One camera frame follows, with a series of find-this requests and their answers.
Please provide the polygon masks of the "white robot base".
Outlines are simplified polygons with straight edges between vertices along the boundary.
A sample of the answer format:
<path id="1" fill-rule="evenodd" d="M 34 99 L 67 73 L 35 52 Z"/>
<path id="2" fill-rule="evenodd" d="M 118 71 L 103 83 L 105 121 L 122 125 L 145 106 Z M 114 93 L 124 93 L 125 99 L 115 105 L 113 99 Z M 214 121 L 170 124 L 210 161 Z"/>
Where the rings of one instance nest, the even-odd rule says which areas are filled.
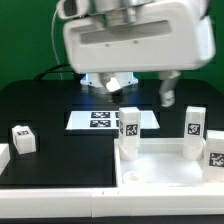
<path id="1" fill-rule="evenodd" d="M 134 77 L 134 74 L 132 72 L 104 72 L 104 73 L 113 73 L 121 86 L 120 89 L 138 83 L 138 79 Z M 98 74 L 99 73 L 86 73 L 80 81 L 82 87 L 91 88 L 100 91 L 101 93 L 112 93 L 108 92 L 106 88 L 100 83 Z"/>

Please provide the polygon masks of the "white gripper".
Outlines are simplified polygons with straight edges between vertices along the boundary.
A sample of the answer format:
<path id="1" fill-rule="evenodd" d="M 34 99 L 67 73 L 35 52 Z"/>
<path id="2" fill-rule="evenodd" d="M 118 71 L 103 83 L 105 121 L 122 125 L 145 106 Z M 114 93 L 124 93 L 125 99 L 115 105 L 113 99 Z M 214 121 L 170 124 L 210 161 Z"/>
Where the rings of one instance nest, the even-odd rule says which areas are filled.
<path id="1" fill-rule="evenodd" d="M 121 88 L 113 73 L 161 71 L 161 105 L 175 103 L 181 73 L 215 55 L 211 0 L 90 0 L 85 17 L 65 20 L 68 60 L 79 73 L 99 73 L 108 92 Z"/>

